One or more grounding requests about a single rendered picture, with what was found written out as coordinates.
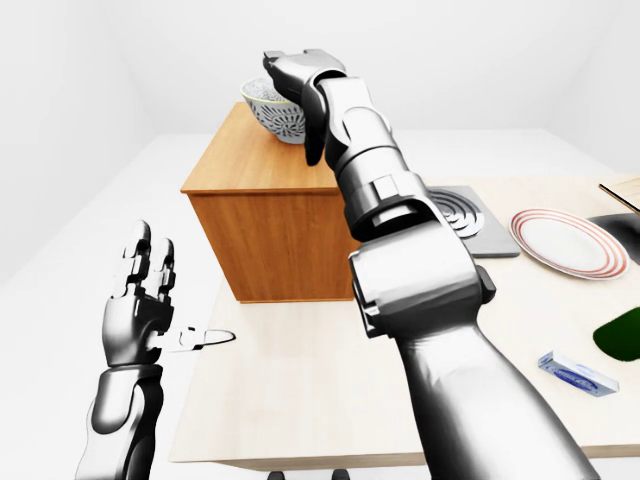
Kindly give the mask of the dark green rounded object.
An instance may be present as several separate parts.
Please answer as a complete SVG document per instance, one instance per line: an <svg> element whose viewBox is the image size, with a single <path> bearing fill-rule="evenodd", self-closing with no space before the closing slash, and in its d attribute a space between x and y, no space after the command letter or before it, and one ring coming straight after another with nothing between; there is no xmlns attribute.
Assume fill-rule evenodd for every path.
<svg viewBox="0 0 640 480"><path fill-rule="evenodd" d="M593 340L602 352L616 360L640 360L640 307L598 327Z"/></svg>

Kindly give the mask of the wooden cabinet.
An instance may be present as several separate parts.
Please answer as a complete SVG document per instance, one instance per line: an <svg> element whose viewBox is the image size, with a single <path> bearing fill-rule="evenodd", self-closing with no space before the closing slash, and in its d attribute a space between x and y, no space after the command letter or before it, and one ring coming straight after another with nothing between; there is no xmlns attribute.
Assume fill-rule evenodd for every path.
<svg viewBox="0 0 640 480"><path fill-rule="evenodd" d="M353 297L357 247L333 172L307 165L236 103L181 188L236 300L341 301Z"/></svg>

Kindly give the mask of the patterned white grey bowl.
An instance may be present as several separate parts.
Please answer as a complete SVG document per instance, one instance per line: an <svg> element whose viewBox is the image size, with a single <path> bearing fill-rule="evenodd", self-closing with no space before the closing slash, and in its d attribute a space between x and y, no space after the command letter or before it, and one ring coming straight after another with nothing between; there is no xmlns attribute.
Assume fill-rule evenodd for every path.
<svg viewBox="0 0 640 480"><path fill-rule="evenodd" d="M240 91L259 123L281 142L304 143L305 117L302 109L280 95L271 78L248 80Z"/></svg>

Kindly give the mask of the black flat object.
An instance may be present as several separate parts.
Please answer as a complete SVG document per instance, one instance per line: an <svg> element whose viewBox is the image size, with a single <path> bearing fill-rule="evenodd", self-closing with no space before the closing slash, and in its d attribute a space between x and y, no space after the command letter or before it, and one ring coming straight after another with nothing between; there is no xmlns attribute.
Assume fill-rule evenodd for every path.
<svg viewBox="0 0 640 480"><path fill-rule="evenodd" d="M609 232L629 255L640 255L640 215L609 214L589 217L588 220Z"/></svg>

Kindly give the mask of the flat grey stove plate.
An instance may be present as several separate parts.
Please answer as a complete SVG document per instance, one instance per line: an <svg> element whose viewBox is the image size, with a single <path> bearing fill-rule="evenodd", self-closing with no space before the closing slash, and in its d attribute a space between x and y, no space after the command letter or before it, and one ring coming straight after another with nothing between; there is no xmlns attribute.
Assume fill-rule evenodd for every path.
<svg viewBox="0 0 640 480"><path fill-rule="evenodd" d="M429 188L430 196L474 258L513 258L519 245L466 185Z"/></svg>

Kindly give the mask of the white plate with red rings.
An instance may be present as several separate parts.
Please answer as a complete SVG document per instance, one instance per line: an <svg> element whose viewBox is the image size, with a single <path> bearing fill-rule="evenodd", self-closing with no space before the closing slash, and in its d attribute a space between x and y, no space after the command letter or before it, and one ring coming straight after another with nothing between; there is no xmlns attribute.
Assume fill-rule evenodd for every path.
<svg viewBox="0 0 640 480"><path fill-rule="evenodd" d="M560 210L517 212L509 231L533 259L561 273L588 280L624 276L631 258L623 245L595 223Z"/></svg>

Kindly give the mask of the blue and white box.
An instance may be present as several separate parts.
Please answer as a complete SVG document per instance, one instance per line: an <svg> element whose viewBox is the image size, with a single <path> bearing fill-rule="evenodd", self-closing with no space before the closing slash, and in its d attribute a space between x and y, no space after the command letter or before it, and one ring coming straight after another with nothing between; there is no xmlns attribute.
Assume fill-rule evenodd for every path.
<svg viewBox="0 0 640 480"><path fill-rule="evenodd" d="M619 392L619 383L616 380L554 351L540 357L537 365L547 373L594 397Z"/></svg>

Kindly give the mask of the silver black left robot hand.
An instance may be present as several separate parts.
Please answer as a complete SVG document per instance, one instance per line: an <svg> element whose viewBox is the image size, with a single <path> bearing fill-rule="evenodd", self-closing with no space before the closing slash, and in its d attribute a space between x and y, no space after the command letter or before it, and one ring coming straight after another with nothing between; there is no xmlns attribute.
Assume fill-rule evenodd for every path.
<svg viewBox="0 0 640 480"><path fill-rule="evenodd" d="M228 330L171 326L174 264L173 242L164 238L153 246L149 224L136 221L103 316L102 342L110 367L153 364L164 351L196 351L236 339Z"/></svg>

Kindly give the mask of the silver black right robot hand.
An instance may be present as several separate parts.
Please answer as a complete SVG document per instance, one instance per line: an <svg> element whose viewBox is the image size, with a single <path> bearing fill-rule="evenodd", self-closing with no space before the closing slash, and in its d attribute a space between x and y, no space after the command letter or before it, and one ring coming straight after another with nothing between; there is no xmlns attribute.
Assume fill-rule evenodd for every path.
<svg viewBox="0 0 640 480"><path fill-rule="evenodd" d="M299 54L265 51L263 67L276 91L298 105L305 116L304 149L309 166L317 165L324 150L326 100L318 88L325 79L346 76L345 66L322 49L305 49Z"/></svg>

